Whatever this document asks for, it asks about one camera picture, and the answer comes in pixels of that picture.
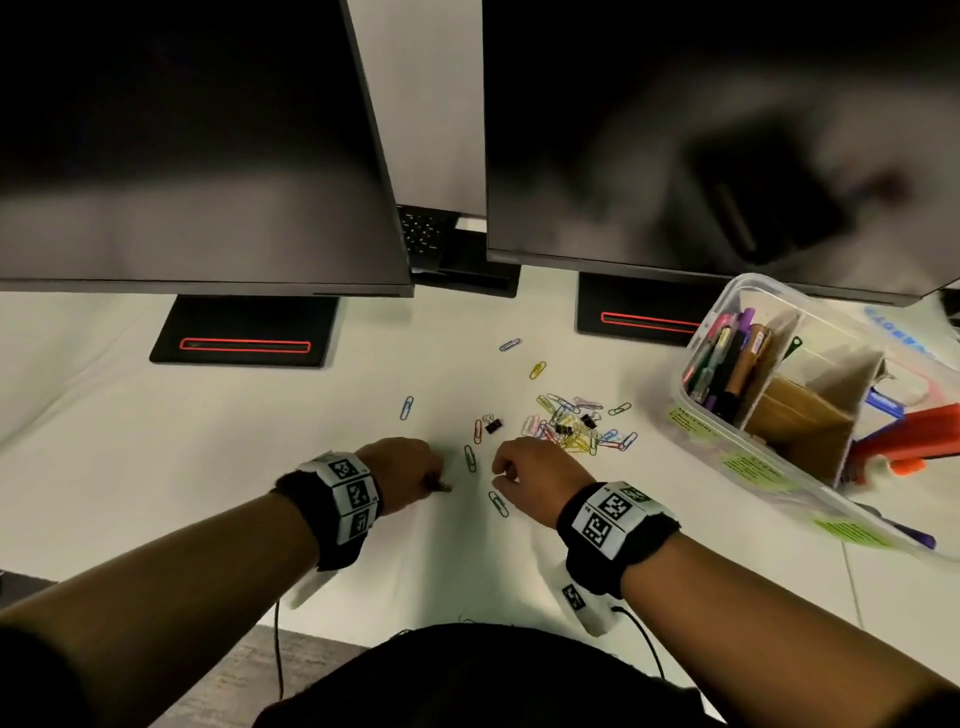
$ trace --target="gray carpet floor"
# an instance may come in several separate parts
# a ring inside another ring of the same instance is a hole
[[[0,609],[53,582],[0,571]],[[295,695],[364,651],[356,644],[280,630],[285,695]],[[256,625],[154,728],[247,728],[276,702],[274,630]]]

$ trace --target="black wristband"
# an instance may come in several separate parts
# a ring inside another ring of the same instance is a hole
[[[318,461],[324,459],[330,458],[321,456]],[[344,569],[360,556],[373,521],[383,512],[383,497],[368,469],[358,472],[353,468],[353,473],[343,475],[345,482],[331,484],[315,468],[326,472],[328,477],[335,471],[318,466],[318,461],[304,463],[301,470],[283,475],[271,493],[286,497],[300,510],[317,540],[320,551],[317,570]],[[368,482],[372,492],[366,487]]]
[[[597,500],[593,497],[601,489],[603,498],[590,505],[588,501]],[[625,518],[632,509],[636,511]],[[618,524],[620,519],[624,524],[632,522],[630,530]],[[570,576],[596,595],[618,599],[622,598],[620,580],[627,567],[653,555],[679,529],[680,524],[663,506],[626,483],[588,485],[570,499],[557,519],[557,532],[568,549],[566,570]]]

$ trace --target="black monitor stand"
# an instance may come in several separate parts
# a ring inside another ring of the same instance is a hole
[[[685,347],[726,285],[581,273],[577,332]]]
[[[150,360],[322,367],[338,301],[324,296],[177,296]]]

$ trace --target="green label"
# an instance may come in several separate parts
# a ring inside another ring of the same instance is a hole
[[[783,477],[779,471],[753,455],[728,455],[720,458],[720,462],[765,491],[789,491],[793,488],[793,483]]]
[[[853,521],[815,520],[814,523],[819,525],[825,531],[832,533],[841,541],[846,541],[851,544],[860,544],[861,546],[882,546],[884,548],[893,547],[892,544],[884,541],[872,531],[868,531],[862,525]]]
[[[692,437],[700,440],[713,440],[717,433],[710,427],[704,425],[697,417],[694,417],[682,407],[675,407],[667,415],[671,421],[685,429]]]

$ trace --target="black shirt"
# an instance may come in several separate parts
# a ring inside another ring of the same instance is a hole
[[[91,724],[77,676],[40,639],[0,629],[0,706],[42,706],[46,724]],[[27,712],[31,722],[41,714]],[[716,726],[700,694],[586,644],[535,629],[445,624],[399,635],[267,708],[256,728],[348,725]],[[893,728],[960,724],[960,692],[930,696]]]

